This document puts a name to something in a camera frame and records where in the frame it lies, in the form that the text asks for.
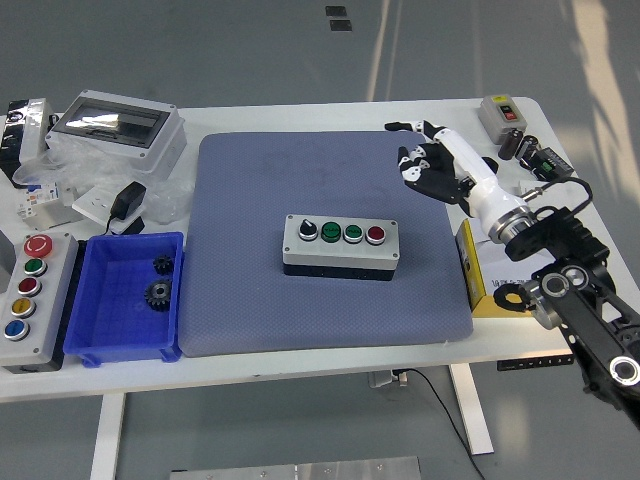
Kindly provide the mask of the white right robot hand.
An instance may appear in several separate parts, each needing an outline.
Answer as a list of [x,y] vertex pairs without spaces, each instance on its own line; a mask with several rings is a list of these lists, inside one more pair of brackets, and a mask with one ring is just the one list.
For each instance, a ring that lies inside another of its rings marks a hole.
[[507,191],[496,173],[456,131],[426,120],[390,122],[388,131],[420,133],[425,142],[413,151],[398,150],[398,168],[405,185],[430,198],[457,204],[481,221],[488,235],[499,235],[513,225],[531,225],[526,202]]

